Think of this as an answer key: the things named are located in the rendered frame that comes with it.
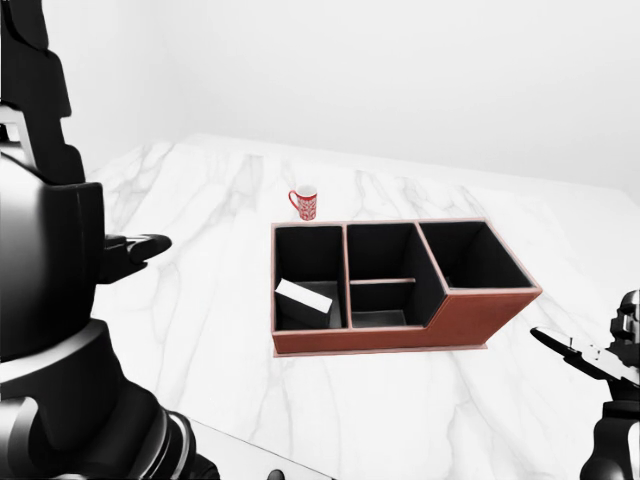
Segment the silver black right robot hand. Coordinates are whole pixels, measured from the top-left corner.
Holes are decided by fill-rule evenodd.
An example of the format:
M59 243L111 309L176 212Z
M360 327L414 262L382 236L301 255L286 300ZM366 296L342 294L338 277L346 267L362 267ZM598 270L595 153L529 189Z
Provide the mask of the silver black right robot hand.
M610 323L613 341L607 348L547 327L534 327L530 333L590 377L640 390L640 289L621 300Z

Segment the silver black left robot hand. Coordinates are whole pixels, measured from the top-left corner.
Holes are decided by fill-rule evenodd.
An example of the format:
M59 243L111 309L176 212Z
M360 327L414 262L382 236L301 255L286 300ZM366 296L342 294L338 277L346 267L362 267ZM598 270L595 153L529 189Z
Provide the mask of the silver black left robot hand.
M71 106L42 0L0 0L0 362L82 330L95 288L145 268L159 234L108 235L101 184L61 121Z

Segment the red-brown desk caddy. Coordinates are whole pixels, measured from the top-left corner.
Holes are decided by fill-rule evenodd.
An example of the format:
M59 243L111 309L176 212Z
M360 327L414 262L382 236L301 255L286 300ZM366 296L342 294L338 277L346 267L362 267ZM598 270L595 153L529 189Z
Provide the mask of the red-brown desk caddy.
M271 244L273 286L330 302L272 295L280 356L481 348L541 293L483 218L280 223Z

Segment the red white patterned mug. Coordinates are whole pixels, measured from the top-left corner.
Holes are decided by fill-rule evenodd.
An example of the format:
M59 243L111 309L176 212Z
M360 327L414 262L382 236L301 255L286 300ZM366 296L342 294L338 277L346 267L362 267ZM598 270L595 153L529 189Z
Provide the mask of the red white patterned mug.
M312 185L301 185L290 190L288 199L297 210L299 218L304 221L312 221L317 212L317 189Z

